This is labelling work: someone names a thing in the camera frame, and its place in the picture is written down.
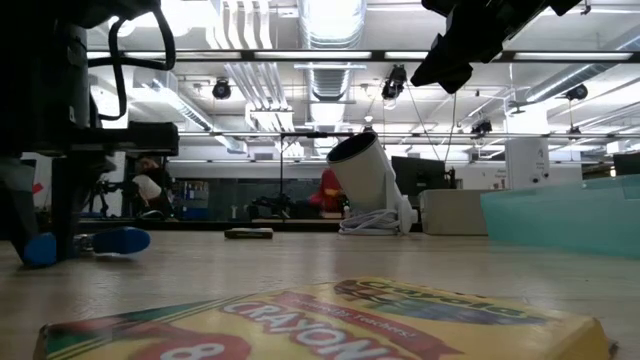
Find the cardboard box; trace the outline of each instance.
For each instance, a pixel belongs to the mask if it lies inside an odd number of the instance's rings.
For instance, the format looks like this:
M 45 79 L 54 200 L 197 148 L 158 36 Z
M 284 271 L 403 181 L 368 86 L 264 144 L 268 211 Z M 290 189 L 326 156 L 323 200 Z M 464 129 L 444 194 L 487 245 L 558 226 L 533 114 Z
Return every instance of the cardboard box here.
M 380 278 L 42 328 L 35 359 L 608 359 L 600 323 Z

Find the person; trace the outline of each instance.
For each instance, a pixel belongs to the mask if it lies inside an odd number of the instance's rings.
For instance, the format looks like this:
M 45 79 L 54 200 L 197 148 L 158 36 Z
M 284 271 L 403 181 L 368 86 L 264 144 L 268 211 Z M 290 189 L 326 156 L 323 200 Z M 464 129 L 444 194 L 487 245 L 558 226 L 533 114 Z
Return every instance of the person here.
M 166 218 L 173 218 L 171 206 L 171 175 L 148 155 L 138 158 L 138 175 L 133 182 L 138 185 L 138 193 L 151 210 L 161 212 Z
M 309 202 L 324 212 L 342 212 L 344 193 L 333 170 L 327 168 L 322 172 L 320 189 L 311 195 Z

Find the cable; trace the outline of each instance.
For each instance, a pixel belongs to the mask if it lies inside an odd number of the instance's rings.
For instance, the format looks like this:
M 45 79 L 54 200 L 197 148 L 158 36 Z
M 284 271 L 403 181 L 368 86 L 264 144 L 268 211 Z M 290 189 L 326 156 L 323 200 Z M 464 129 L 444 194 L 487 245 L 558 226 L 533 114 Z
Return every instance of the cable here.
M 449 159 L 449 150 L 451 149 L 451 139 L 453 138 L 453 129 L 456 127 L 456 105 L 458 103 L 458 92 L 453 94 L 453 115 L 451 120 L 451 132 L 449 133 L 449 144 L 447 145 L 447 154 L 444 156 L 445 166 L 447 164 L 447 159 Z
M 420 120 L 420 124 L 422 125 L 422 130 L 424 130 L 425 135 L 427 135 L 427 140 L 431 144 L 431 148 L 433 149 L 433 153 L 436 154 L 436 158 L 440 161 L 440 156 L 436 151 L 435 145 L 431 141 L 431 137 L 429 137 L 429 132 L 427 131 L 427 127 L 424 126 L 424 121 L 422 121 L 422 116 L 420 116 L 420 111 L 418 110 L 418 105 L 416 105 L 416 101 L 413 99 L 413 93 L 411 92 L 411 86 L 407 85 L 407 90 L 409 90 L 409 96 L 411 96 L 411 102 L 413 103 L 413 108 L 416 110 L 416 115 L 418 115 L 418 120 Z
M 173 69 L 176 63 L 176 45 L 171 33 L 171 28 L 167 19 L 164 17 L 160 7 L 156 7 L 152 10 L 155 16 L 160 33 L 162 34 L 162 40 L 165 46 L 165 62 L 155 60 L 135 59 L 126 56 L 122 56 L 118 51 L 118 31 L 126 19 L 120 18 L 109 30 L 109 58 L 90 59 L 88 61 L 88 67 L 113 65 L 113 73 L 116 81 L 116 92 L 118 94 L 118 115 L 104 115 L 99 114 L 100 120 L 115 121 L 120 119 L 127 112 L 127 92 L 124 84 L 124 73 L 122 71 L 122 65 L 139 66 L 144 68 L 150 68 L 155 70 L 167 71 Z
M 376 210 L 340 222 L 342 235 L 396 235 L 400 220 L 396 210 Z

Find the red object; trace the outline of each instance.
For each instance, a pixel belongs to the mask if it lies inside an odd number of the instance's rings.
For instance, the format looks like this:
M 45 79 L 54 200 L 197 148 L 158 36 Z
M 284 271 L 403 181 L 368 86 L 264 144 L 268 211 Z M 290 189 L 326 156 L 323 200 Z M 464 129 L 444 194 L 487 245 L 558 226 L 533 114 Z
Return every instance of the red object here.
M 320 206 L 326 212 L 340 212 L 338 195 L 341 191 L 342 187 L 336 174 L 331 169 L 325 169 L 322 172 L 320 189 L 317 193 L 311 195 L 309 201 L 313 205 Z
M 33 188 L 32 188 L 33 194 L 35 195 L 39 193 L 40 191 L 42 191 L 42 189 L 44 189 L 44 186 L 42 186 L 42 184 L 40 183 L 33 185 Z

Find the white cable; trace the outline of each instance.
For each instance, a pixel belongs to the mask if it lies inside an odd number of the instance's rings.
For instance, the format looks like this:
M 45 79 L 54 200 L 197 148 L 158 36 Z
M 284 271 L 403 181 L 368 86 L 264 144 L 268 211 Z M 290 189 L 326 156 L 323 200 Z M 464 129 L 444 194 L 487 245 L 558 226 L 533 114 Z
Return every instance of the white cable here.
M 398 212 L 396 210 L 376 210 L 356 215 L 340 222 L 342 235 L 396 235 L 398 234 Z

